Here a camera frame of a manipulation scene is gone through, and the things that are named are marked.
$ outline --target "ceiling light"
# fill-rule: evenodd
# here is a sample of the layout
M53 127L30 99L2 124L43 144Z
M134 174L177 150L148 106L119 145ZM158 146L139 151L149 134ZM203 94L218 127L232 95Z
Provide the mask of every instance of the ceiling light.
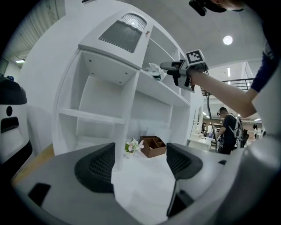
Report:
M227 73L228 73L228 76L231 76L229 67L227 68Z
M223 38L223 43L225 43L226 45L230 45L232 43L233 39L231 36L225 36Z
M24 63L24 60L17 60L16 63Z

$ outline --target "backpack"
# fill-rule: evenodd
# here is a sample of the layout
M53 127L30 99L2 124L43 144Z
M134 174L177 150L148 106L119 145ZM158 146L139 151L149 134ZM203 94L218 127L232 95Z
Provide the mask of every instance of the backpack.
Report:
M242 125L241 125L241 122L239 121L239 119L236 119L236 124L235 124L234 130L233 130L230 126L228 126L228 127L229 127L230 130L232 131L234 137L235 137L236 139L241 140L241 137L242 137L242 130L241 130Z

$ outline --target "black metal railing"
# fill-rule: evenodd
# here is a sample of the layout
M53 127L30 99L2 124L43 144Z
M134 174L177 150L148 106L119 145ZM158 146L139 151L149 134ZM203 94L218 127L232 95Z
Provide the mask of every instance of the black metal railing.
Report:
M254 78L248 78L248 79L237 79L237 80L225 80L223 82L227 83L231 86L238 87L243 91L247 91L250 89L253 80L254 80ZM208 95L208 92L204 88L201 88L201 91L202 91L203 96Z

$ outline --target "white cabinet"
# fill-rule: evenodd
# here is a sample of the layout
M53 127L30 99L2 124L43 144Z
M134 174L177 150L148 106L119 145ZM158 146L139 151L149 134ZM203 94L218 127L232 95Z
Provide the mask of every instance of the white cabinet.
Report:
M158 81L144 71L150 62L179 60L182 51L149 20L146 29L138 31L142 34L134 52L99 40L123 14L94 28L66 68L54 105L56 155L115 142L115 162L121 170L128 139L156 135L186 144L187 127L192 126L190 94L175 86L170 75Z

